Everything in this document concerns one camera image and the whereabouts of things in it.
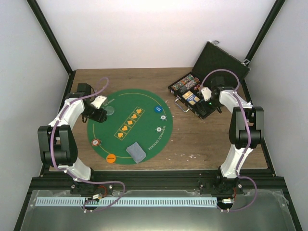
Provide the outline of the clear acrylic dealer button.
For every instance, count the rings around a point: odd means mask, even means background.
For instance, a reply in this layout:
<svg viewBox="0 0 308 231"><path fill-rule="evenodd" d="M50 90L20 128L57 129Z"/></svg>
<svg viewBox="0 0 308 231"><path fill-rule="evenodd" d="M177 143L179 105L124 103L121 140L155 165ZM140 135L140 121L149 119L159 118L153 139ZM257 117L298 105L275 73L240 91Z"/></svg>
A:
<svg viewBox="0 0 308 231"><path fill-rule="evenodd" d="M114 111L115 111L114 107L112 107L112 106L106 107L105 110L107 111L106 114L107 114L108 116L111 116L111 115L114 113Z"/></svg>

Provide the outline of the brown red chip stack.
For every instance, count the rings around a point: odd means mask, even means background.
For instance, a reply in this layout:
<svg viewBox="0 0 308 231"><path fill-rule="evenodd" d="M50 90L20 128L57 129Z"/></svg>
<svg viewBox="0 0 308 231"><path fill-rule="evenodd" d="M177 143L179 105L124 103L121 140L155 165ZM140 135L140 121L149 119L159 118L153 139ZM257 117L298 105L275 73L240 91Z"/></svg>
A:
<svg viewBox="0 0 308 231"><path fill-rule="evenodd" d="M91 141L91 144L92 144L92 146L94 146L94 147L100 146L101 140L100 140L100 139L93 139L93 140Z"/></svg>

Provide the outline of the orange big blind button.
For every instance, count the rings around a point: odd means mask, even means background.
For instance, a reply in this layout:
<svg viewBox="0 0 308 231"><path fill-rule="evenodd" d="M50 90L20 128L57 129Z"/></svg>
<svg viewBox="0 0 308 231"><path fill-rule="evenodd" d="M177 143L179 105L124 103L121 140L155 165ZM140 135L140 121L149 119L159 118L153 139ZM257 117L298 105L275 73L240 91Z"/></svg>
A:
<svg viewBox="0 0 308 231"><path fill-rule="evenodd" d="M108 154L106 157L108 163L114 163L116 161L116 156L114 154Z"/></svg>

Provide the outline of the blue small blind button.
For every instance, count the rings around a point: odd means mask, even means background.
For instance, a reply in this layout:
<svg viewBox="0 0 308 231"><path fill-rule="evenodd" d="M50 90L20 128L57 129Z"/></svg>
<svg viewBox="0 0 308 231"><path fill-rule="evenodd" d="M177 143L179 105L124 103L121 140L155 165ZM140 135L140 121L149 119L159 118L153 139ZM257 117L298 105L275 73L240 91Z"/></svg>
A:
<svg viewBox="0 0 308 231"><path fill-rule="evenodd" d="M162 108L162 106L157 105L157 106L155 106L154 111L155 111L156 113L161 113L161 112L163 111L163 108Z"/></svg>

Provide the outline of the black poker chip case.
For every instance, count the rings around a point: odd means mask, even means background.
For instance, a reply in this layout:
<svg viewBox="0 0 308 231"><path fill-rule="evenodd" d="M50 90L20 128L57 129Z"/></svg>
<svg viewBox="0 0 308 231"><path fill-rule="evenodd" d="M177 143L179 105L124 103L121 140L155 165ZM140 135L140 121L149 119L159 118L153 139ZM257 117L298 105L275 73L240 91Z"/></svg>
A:
<svg viewBox="0 0 308 231"><path fill-rule="evenodd" d="M234 58L218 46L218 41L208 41L192 70L168 86L168 90L179 97L181 102L189 106L200 119L207 115L198 114L198 103L190 105L182 95L191 91L200 100L203 99L201 89L212 88L236 88L249 73L250 68L242 61Z"/></svg>

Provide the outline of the grey card deck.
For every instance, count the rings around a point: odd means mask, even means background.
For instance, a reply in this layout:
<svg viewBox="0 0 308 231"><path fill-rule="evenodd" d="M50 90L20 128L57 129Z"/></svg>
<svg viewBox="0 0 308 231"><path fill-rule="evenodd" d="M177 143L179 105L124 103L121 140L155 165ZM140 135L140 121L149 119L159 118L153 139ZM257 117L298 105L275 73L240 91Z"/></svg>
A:
<svg viewBox="0 0 308 231"><path fill-rule="evenodd" d="M146 158L145 151L141 148L141 146L135 142L131 146L126 149L127 153L132 157L134 162L140 163L143 159Z"/></svg>

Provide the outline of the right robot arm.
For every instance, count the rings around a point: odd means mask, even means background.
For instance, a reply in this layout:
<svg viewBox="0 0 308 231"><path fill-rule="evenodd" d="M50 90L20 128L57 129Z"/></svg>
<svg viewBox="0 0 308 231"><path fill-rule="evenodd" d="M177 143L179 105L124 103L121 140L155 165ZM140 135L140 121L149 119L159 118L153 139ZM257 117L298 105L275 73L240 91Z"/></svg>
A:
<svg viewBox="0 0 308 231"><path fill-rule="evenodd" d="M241 179L240 170L248 155L263 141L264 110L253 106L241 98L237 89L240 81L236 77L237 85L205 87L205 77L201 82L201 94L206 103L220 110L227 108L231 113L229 126L229 141L231 147L223 164L218 169L214 189L220 194L226 193L236 178Z"/></svg>

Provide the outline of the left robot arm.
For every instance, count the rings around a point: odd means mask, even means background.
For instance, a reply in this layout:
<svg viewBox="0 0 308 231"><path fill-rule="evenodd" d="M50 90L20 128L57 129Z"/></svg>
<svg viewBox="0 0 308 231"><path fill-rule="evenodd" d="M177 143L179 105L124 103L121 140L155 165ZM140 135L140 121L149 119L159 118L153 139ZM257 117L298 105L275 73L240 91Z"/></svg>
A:
<svg viewBox="0 0 308 231"><path fill-rule="evenodd" d="M106 121L107 111L102 108L107 100L107 97L102 96L105 88L95 91L91 85L79 83L76 92L65 96L56 118L38 128L42 163L68 174L74 181L82 182L81 188L87 194L94 194L98 190L98 182L91 178L92 169L78 158L73 127L80 116L98 123Z"/></svg>

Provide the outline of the blue Texas Hold'em card box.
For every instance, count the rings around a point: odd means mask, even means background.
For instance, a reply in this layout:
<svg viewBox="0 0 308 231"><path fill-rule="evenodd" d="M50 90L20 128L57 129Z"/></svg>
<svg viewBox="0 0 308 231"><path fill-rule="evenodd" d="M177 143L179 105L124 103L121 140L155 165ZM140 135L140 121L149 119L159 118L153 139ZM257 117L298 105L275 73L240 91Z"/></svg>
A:
<svg viewBox="0 0 308 231"><path fill-rule="evenodd" d="M200 101L200 99L193 94L191 91L187 91L185 94L182 95L182 97L190 104L195 105Z"/></svg>

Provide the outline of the round green poker mat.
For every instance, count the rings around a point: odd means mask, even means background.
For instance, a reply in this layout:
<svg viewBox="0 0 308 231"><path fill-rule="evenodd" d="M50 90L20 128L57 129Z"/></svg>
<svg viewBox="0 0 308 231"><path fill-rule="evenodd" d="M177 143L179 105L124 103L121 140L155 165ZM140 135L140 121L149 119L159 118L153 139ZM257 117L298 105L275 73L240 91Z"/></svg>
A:
<svg viewBox="0 0 308 231"><path fill-rule="evenodd" d="M159 154L167 145L173 131L173 117L170 108L156 94L142 89L126 89L110 94L108 106L115 111L103 123L88 120L87 135L91 143L100 139L100 146L94 151L106 160L108 154L116 156L115 164L134 165L135 162L126 149L137 142L146 153L143 161ZM163 108L161 113L154 111L155 106Z"/></svg>

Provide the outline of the light blue slotted strip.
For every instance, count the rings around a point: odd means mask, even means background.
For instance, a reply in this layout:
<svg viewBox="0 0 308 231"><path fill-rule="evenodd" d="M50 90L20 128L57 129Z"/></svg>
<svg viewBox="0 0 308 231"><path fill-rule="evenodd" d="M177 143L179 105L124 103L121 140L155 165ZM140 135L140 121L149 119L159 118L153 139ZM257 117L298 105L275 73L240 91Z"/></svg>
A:
<svg viewBox="0 0 308 231"><path fill-rule="evenodd" d="M217 198L211 197L123 197L114 203L115 198L104 198L86 203L91 207L106 207L110 204L117 207L216 207ZM84 197L37 197L36 206L82 206Z"/></svg>

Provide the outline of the black aluminium frame rail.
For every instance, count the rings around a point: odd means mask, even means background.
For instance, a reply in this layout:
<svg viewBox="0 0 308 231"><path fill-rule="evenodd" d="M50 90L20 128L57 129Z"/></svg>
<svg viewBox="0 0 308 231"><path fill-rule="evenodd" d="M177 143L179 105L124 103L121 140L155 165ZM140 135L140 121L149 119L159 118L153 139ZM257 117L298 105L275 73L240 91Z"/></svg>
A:
<svg viewBox="0 0 308 231"><path fill-rule="evenodd" d="M202 194L228 194L241 185L243 189L286 190L283 177L269 169L244 169L242 178L227 179L218 170L167 170L167 171L94 171L91 180L111 190L121 190L123 182L129 190L200 190Z"/></svg>

